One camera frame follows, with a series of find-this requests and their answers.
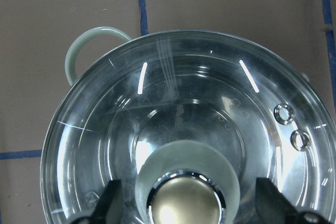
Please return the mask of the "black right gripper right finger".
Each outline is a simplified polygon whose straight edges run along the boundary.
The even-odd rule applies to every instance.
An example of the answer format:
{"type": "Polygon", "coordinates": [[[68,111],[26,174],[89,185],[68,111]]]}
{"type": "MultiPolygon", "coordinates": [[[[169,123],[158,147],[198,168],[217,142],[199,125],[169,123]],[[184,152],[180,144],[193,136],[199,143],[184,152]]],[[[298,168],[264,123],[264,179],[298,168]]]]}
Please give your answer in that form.
{"type": "Polygon", "coordinates": [[[261,223],[328,223],[316,212],[298,211],[269,178],[256,179],[256,213],[261,223]]]}

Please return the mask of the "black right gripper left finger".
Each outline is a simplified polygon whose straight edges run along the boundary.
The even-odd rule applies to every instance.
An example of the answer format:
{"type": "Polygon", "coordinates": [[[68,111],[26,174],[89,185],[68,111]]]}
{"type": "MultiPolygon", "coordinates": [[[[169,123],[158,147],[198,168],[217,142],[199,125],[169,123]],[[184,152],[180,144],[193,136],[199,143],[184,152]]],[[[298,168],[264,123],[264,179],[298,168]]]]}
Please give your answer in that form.
{"type": "Polygon", "coordinates": [[[121,223],[123,196],[121,180],[111,180],[106,185],[92,213],[80,214],[70,223],[121,223]]]}

